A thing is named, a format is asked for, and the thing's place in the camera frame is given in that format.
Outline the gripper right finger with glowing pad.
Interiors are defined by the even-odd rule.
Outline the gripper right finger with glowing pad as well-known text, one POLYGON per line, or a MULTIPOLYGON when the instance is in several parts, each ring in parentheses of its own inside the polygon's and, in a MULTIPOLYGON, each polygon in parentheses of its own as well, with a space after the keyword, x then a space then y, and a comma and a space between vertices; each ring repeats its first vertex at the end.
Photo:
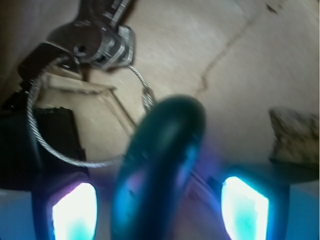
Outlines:
POLYGON ((232 240, 318 240, 319 170, 297 165, 235 165, 220 206, 232 240))

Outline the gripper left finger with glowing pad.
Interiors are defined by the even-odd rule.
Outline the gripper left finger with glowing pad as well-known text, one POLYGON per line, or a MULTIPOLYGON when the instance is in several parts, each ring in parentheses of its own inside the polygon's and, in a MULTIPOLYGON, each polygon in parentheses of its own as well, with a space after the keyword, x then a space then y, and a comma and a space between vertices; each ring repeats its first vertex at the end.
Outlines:
POLYGON ((2 240, 92 240, 98 199, 83 172, 0 176, 2 240))

